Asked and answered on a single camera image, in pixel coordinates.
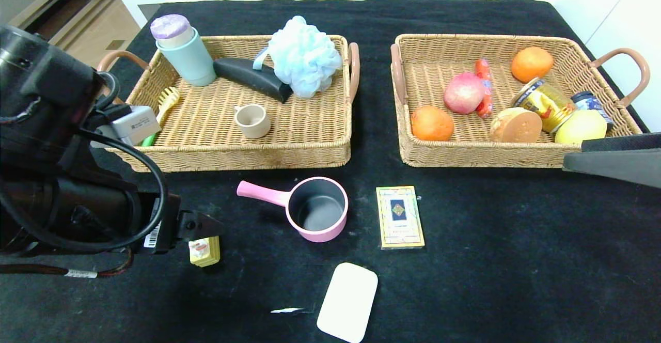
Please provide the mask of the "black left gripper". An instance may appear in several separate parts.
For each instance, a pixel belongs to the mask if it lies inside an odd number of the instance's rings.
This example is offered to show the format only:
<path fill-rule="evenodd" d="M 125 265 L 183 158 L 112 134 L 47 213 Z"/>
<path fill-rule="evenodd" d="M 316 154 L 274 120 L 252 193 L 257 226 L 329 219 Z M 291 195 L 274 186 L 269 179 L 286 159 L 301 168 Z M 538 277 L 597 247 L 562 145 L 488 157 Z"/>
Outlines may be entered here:
<path fill-rule="evenodd" d="M 143 228 L 150 221 L 147 214 L 154 217 L 159 206 L 159 194 L 154 192 L 139 192 L 140 221 L 138 228 Z M 180 211 L 179 195 L 168 195 L 165 211 L 161 214 L 159 223 L 151 232 L 133 242 L 130 248 L 135 254 L 166 254 L 173 249 L 179 240 L 200 240 L 220 236 L 225 225 L 221 221 L 201 213 L 200 211 Z"/>

